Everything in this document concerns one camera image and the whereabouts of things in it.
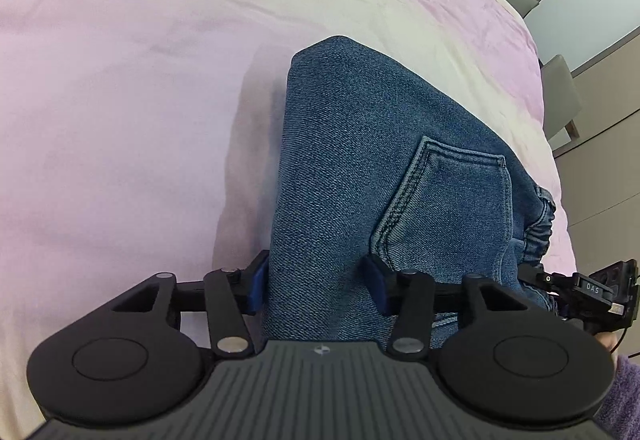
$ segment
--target bed sheet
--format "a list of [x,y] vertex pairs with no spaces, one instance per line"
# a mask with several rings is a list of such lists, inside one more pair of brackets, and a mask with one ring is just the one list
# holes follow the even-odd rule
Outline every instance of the bed sheet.
[[547,269],[575,270],[536,48],[504,0],[0,0],[0,438],[42,420],[41,340],[153,273],[268,248],[290,59],[336,34],[505,140],[558,202]]

